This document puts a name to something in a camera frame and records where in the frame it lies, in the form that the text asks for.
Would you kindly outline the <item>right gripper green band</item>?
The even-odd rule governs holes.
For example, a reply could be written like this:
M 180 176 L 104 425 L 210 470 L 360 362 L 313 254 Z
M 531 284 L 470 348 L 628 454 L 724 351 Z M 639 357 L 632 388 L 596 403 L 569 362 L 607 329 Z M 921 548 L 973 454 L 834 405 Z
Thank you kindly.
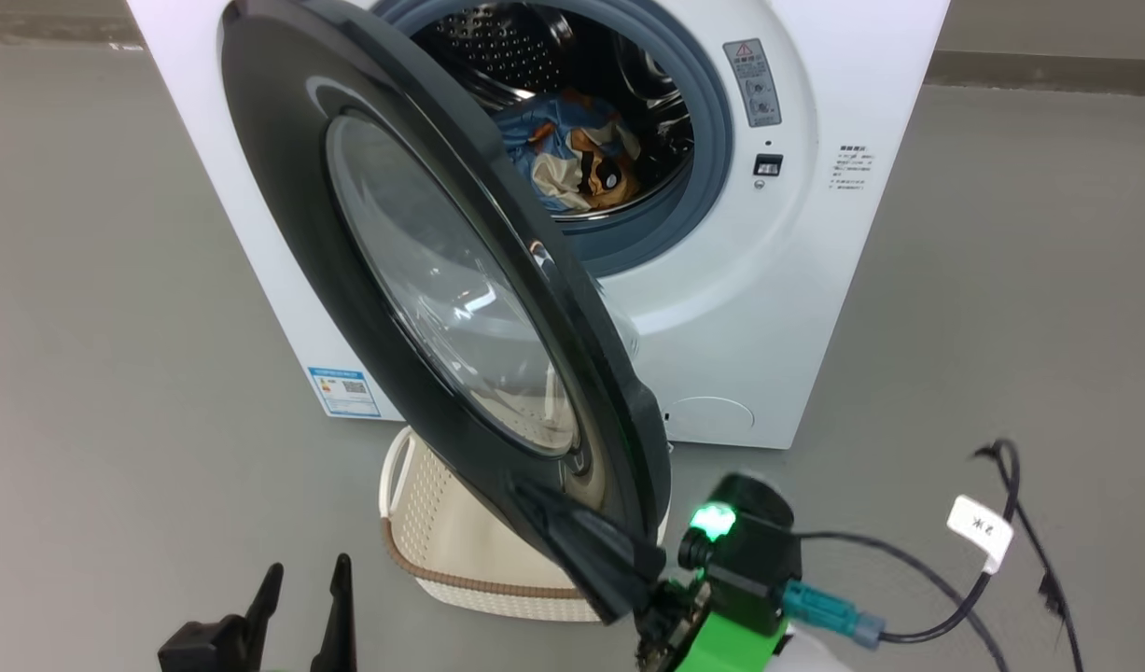
M 784 650 L 784 616 L 765 635 L 713 609 L 703 579 L 656 588 L 666 566 L 656 543 L 538 482 L 513 482 L 511 498 L 599 620 L 635 615 L 639 671 L 763 671 Z

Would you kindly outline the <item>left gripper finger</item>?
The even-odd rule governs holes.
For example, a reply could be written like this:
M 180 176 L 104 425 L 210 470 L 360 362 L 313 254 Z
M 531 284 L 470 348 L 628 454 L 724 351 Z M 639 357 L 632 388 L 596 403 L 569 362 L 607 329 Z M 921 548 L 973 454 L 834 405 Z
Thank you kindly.
M 269 620 L 277 611 L 285 566 L 273 563 L 244 616 L 244 671 L 260 671 Z
M 311 672 L 356 672 L 357 642 L 349 554 L 339 553 L 329 592 L 332 604 L 319 651 L 311 659 Z

